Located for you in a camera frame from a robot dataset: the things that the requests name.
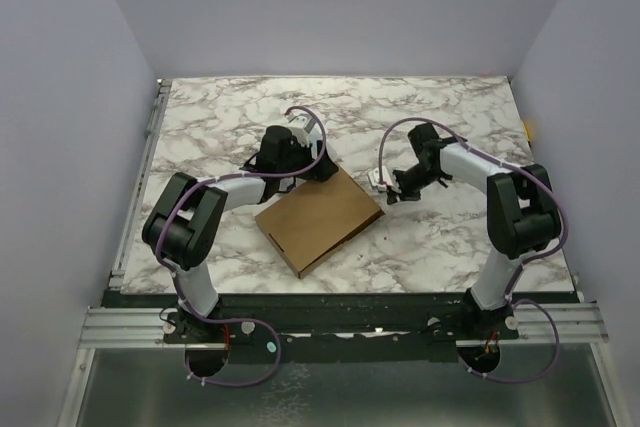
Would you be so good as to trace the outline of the brown cardboard box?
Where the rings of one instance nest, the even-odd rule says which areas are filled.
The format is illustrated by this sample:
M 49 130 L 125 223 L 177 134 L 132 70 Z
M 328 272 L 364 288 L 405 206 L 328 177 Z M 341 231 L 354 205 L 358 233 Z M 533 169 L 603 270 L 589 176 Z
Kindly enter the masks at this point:
M 262 234 L 302 279 L 384 215 L 343 169 L 295 187 L 256 217 Z

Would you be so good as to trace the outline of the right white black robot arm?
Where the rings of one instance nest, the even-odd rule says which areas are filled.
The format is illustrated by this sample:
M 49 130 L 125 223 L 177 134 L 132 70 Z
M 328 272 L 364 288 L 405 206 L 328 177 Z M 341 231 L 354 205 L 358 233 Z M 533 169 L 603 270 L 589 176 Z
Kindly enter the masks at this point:
M 389 205 L 419 201 L 427 186 L 454 179 L 485 195 L 491 250 L 476 282 L 465 292 L 458 315 L 461 330 L 481 338 L 510 315 L 509 298 L 526 261 L 561 236 L 548 172 L 540 164 L 508 165 L 454 134 L 442 137 L 429 121 L 407 137 L 417 163 L 394 170 L 383 182 Z

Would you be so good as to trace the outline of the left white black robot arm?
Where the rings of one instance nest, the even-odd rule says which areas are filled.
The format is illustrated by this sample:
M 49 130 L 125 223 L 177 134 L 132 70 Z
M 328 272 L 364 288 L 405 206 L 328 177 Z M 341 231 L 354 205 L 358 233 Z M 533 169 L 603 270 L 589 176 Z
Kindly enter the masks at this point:
M 238 171 L 209 180 L 174 174 L 151 210 L 142 241 L 170 272 L 180 308 L 189 313 L 186 329 L 206 342 L 220 332 L 214 311 L 219 295 L 206 258 L 222 215 L 239 207 L 265 203 L 292 188 L 298 179 L 325 182 L 338 171 L 328 154 L 326 132 L 269 126 L 258 151 Z

